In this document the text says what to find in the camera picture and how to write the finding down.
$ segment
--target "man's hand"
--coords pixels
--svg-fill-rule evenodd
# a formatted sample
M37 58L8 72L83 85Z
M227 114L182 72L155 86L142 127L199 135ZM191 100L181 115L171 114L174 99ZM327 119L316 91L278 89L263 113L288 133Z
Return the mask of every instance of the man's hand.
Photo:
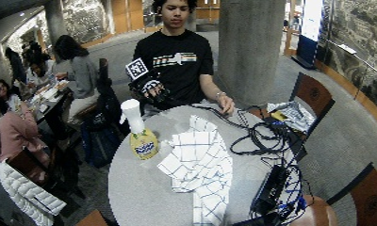
M216 95L215 101L220 107L219 113L223 116L231 116L234 111L234 102L224 92Z
M57 74L54 75L54 77L56 77L56 80L61 80L62 78L66 77L66 73L57 73Z
M143 93L143 97L150 98L155 97L163 89L162 84L157 84L154 88L149 89L147 92Z

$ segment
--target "electronic device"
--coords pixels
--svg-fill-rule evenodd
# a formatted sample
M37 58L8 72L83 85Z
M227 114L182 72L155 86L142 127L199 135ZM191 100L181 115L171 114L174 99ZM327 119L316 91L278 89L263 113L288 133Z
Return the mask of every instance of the electronic device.
M266 215L276 207L276 199L284 187L288 172L284 167L274 165L271 172L266 174L259 190L256 191L250 211Z
M251 218L232 224L232 226L278 226L278 225L280 225L280 221L278 219L276 212L272 212L264 216L260 216L258 218Z
M145 96L150 89L162 87L162 84L158 81L159 73L157 73L154 70L149 71L139 58L134 59L129 64L125 65L125 72L131 80L127 84L129 90L138 97L145 98L153 104L162 102L169 94L169 90L165 88L159 89L159 92L155 96Z

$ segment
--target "gray column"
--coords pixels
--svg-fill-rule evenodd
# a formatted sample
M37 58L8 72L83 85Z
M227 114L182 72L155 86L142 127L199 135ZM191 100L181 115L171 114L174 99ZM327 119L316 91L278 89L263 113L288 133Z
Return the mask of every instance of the gray column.
M61 35L66 35L65 24L62 19L62 5L61 0L50 0L44 5L45 8L45 18L48 25L48 33L52 47L54 46L56 40Z
M219 11L218 70L238 104L264 105L274 84L282 0L223 0Z
M197 20L197 13L195 13L195 10L189 14L187 16L187 21L186 21L186 29L190 30L190 31L195 31L197 30L197 23L195 23L195 20Z
M0 44L0 79L4 79L4 81L10 85L10 79L12 79L10 64L8 62L8 59L4 57L4 49L1 44Z

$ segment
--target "wristband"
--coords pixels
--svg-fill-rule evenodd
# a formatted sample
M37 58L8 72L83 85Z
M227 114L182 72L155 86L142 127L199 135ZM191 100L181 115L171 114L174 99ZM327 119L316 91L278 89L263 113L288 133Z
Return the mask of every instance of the wristband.
M220 92L216 92L216 93L215 93L215 100L218 100L218 98L219 98L220 95L224 95L224 96L226 96L226 92L222 92L222 91L220 91Z

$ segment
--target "gray sweater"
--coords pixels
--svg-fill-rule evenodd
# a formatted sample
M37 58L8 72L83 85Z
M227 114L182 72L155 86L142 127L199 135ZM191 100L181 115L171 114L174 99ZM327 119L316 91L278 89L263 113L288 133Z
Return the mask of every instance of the gray sweater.
M71 89L74 98L82 99L93 94L97 87L98 70L89 56L75 56L70 60L71 72L68 72L68 87Z

